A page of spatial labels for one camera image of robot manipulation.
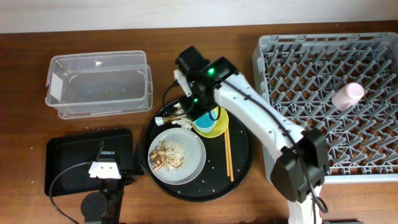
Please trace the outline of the blue cup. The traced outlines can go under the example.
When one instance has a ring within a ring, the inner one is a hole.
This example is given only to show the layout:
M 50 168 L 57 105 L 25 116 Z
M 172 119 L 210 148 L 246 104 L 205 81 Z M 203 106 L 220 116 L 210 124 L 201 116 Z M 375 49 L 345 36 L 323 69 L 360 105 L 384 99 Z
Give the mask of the blue cup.
M 211 110 L 208 113 L 205 113 L 203 116 L 194 120 L 193 125 L 197 129 L 197 131 L 201 133 L 209 133 L 211 132 L 216 125 L 216 111 Z

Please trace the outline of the yellow bowl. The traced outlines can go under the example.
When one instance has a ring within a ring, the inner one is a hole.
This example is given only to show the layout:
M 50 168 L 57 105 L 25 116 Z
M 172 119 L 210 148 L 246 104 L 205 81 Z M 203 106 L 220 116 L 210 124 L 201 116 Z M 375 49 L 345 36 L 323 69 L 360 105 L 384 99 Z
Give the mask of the yellow bowl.
M 221 108 L 220 118 L 216 122 L 215 127 L 209 133 L 204 133 L 200 131 L 196 126 L 193 126 L 193 128 L 199 135 L 205 138 L 216 138 L 222 135 L 226 131 L 228 124 L 229 124 L 228 113 L 224 108 Z

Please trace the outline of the pink cup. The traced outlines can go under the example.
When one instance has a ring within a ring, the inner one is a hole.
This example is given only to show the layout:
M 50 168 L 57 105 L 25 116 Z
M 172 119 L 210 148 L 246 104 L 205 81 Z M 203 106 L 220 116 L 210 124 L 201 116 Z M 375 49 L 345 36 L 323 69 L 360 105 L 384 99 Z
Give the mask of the pink cup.
M 358 83 L 349 83 L 338 90 L 331 98 L 333 106 L 344 111 L 355 105 L 364 96 L 364 88 Z

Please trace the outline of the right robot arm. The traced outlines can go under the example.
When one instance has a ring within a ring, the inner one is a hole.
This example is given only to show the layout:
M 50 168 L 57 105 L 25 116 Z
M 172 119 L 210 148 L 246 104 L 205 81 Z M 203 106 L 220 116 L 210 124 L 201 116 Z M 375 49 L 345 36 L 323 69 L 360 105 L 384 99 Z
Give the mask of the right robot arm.
M 267 180 L 287 199 L 289 223 L 321 223 L 320 214 L 328 213 L 320 198 L 329 170 L 325 135 L 281 115 L 225 57 L 211 62 L 191 46 L 175 64 L 187 116 L 194 121 L 217 106 L 233 114 L 265 146 Z

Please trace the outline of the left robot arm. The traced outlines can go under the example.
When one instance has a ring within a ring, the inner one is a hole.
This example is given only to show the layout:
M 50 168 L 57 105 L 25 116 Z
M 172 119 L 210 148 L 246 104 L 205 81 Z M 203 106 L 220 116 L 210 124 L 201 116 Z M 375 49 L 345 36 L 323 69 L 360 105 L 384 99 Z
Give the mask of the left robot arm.
M 98 154 L 91 162 L 88 173 L 90 178 L 98 180 L 99 191 L 88 194 L 80 209 L 85 223 L 119 223 L 124 196 L 124 187 L 144 175 L 146 170 L 141 158 L 133 155 L 131 167 L 121 168 L 118 152 L 107 151 L 104 142 L 98 144 Z

